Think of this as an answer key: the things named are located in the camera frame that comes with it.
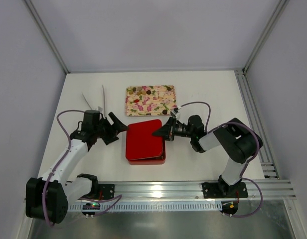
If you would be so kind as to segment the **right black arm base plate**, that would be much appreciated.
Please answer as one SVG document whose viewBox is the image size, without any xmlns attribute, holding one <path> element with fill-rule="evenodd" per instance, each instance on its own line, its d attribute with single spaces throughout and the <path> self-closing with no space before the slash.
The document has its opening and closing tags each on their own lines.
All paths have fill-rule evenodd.
<svg viewBox="0 0 307 239">
<path fill-rule="evenodd" d="M 249 197 L 246 184 L 244 182 L 238 182 L 231 186 L 228 186 L 224 182 L 204 182 L 202 183 L 202 193 L 205 199 Z"/>
</svg>

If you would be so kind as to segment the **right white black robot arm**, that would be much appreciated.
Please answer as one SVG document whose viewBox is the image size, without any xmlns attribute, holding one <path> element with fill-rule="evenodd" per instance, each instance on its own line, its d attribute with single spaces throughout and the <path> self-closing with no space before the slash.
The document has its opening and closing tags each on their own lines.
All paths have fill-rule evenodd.
<svg viewBox="0 0 307 239">
<path fill-rule="evenodd" d="M 162 137 L 166 141 L 173 141 L 176 136 L 190 138 L 191 147 L 198 153 L 205 153 L 221 146 L 229 156 L 227 165 L 218 182 L 202 184 L 203 197 L 205 199 L 248 197 L 242 176 L 247 165 L 257 156 L 263 142 L 237 118 L 207 132 L 198 115 L 190 116 L 186 124 L 175 117 L 170 117 L 161 128 L 152 133 L 152 136 Z"/>
</svg>

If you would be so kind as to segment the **metal tongs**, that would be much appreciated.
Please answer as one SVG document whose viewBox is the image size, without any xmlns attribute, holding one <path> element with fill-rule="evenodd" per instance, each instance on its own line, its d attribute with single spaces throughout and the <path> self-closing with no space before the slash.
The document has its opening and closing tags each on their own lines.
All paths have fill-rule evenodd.
<svg viewBox="0 0 307 239">
<path fill-rule="evenodd" d="M 105 88 L 101 86 L 91 86 L 81 92 L 81 95 L 91 110 L 97 110 L 106 115 Z"/>
</svg>

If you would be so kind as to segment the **red chocolate box with insert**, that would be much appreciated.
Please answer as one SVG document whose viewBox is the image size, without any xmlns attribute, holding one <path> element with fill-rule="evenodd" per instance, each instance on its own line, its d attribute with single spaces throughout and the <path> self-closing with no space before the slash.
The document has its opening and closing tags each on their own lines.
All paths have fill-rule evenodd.
<svg viewBox="0 0 307 239">
<path fill-rule="evenodd" d="M 165 142 L 162 142 L 162 154 L 158 157 L 146 158 L 140 160 L 128 160 L 130 165 L 162 165 L 165 163 L 166 159 L 166 150 Z"/>
</svg>

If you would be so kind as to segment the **red box lid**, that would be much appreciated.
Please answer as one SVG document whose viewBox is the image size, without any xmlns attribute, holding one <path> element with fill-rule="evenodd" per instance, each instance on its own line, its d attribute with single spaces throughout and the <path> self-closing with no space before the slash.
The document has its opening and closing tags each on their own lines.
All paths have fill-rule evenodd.
<svg viewBox="0 0 307 239">
<path fill-rule="evenodd" d="M 161 126 L 162 122 L 159 119 L 128 125 L 125 157 L 129 163 L 137 164 L 141 160 L 157 160 L 162 156 L 163 139 L 159 136 L 152 136 L 152 133 Z"/>
</svg>

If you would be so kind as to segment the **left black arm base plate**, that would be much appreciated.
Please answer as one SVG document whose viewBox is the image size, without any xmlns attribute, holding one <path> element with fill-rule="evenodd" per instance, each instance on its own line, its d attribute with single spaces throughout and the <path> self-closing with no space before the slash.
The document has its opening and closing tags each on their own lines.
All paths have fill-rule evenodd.
<svg viewBox="0 0 307 239">
<path fill-rule="evenodd" d="M 109 200 L 114 198 L 115 184 L 97 183 L 92 184 L 91 190 L 88 194 L 81 196 L 80 198 L 91 200 Z"/>
</svg>

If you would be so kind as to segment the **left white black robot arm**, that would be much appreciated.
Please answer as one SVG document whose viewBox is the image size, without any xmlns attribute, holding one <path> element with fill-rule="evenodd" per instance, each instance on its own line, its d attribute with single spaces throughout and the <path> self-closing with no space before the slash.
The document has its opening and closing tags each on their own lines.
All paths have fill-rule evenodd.
<svg viewBox="0 0 307 239">
<path fill-rule="evenodd" d="M 97 176 L 80 174 L 71 183 L 67 182 L 68 178 L 98 139 L 109 145 L 119 139 L 119 133 L 127 130 L 113 113 L 105 117 L 97 110 L 84 111 L 77 128 L 65 134 L 68 145 L 56 162 L 42 176 L 28 180 L 26 216 L 45 220 L 52 227 L 64 220 L 69 206 L 77 200 L 95 201 L 101 193 Z"/>
</svg>

